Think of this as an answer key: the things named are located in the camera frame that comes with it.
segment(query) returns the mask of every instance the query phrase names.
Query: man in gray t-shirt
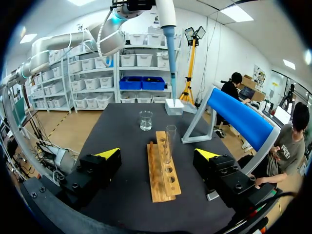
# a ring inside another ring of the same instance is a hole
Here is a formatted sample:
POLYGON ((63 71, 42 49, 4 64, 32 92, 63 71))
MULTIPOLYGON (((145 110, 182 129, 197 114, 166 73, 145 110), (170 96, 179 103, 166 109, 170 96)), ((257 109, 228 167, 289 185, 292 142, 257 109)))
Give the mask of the man in gray t-shirt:
MULTIPOLYGON (((292 125, 286 124, 282 127, 269 154, 252 172, 257 178, 256 186, 281 182, 296 170, 304 156, 303 132, 308 126, 309 119, 307 106, 302 102, 297 103, 293 111, 292 125)), ((245 156, 238 161, 238 164, 243 168, 252 157, 245 156)))

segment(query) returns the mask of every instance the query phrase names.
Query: yellow triangular marker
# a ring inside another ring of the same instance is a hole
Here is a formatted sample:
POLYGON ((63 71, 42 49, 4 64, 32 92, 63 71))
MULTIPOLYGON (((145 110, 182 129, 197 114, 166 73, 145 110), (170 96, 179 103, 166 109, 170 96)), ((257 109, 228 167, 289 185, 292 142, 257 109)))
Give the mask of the yellow triangular marker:
POLYGON ((108 159, 110 156, 112 156, 117 150, 120 150, 120 148, 116 148, 116 149, 113 149, 113 150, 109 150, 109 151, 106 151, 106 152, 103 152, 103 153, 99 153, 95 156, 101 156, 101 157, 104 157, 106 159, 108 159))
POLYGON ((221 155, 217 155, 217 154, 210 153, 208 151, 204 151, 204 150, 200 150, 200 149, 195 149, 195 150, 197 150, 207 160, 209 160, 210 158, 212 158, 214 156, 221 156, 221 155))

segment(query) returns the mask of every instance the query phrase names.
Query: man in black shirt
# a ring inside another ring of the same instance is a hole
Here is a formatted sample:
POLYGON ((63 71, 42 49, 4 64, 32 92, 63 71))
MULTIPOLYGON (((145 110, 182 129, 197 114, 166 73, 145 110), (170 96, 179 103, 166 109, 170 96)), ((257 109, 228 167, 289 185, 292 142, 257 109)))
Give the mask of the man in black shirt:
MULTIPOLYGON (((238 72, 234 72, 232 78, 223 85, 221 91, 240 101, 238 97, 238 90, 236 87, 241 84, 242 80, 243 80, 242 75, 238 72)), ((246 104, 248 102, 250 102, 249 98, 242 101, 243 104, 246 104)), ((221 122, 223 122, 223 124, 228 124, 221 115, 217 114, 216 116, 217 126, 220 125, 221 122)))

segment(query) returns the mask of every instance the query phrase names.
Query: cardboard box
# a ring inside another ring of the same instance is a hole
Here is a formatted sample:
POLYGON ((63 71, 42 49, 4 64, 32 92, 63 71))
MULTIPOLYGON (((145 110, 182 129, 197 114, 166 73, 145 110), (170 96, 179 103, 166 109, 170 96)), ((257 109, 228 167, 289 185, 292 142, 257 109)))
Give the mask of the cardboard box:
POLYGON ((254 95, 253 95, 253 98, 252 98, 252 101, 264 101, 265 99, 265 94, 260 92, 260 91, 255 91, 254 95))
POLYGON ((251 81, 250 79, 243 77, 242 85, 247 86, 249 88, 255 89, 256 82, 251 81))
POLYGON ((250 80, 252 80, 253 78, 252 77, 250 77, 249 75, 244 75, 244 77, 246 77, 247 79, 250 79, 250 80))

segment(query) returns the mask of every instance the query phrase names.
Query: black table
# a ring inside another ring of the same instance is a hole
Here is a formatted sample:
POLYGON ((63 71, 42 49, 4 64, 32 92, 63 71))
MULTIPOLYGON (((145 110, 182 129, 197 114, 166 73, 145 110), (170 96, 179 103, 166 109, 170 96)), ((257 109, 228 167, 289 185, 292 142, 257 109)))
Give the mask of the black table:
MULTIPOLYGON (((203 180, 193 166, 194 149, 231 155, 214 133, 210 141, 182 144, 194 115, 168 116, 164 104, 109 104, 100 116, 80 155, 97 154, 110 149, 121 149, 122 166, 106 190, 99 190, 81 213, 100 222, 140 231, 189 231, 194 234, 214 233, 225 227, 234 215, 220 198, 206 199, 203 180), (153 126, 144 132, 139 127, 139 112, 153 112, 153 126), (173 159, 182 194, 176 200, 152 203, 147 147, 156 143, 155 131, 165 131, 168 124, 177 126, 173 159)), ((204 119, 193 135, 207 130, 204 119)))

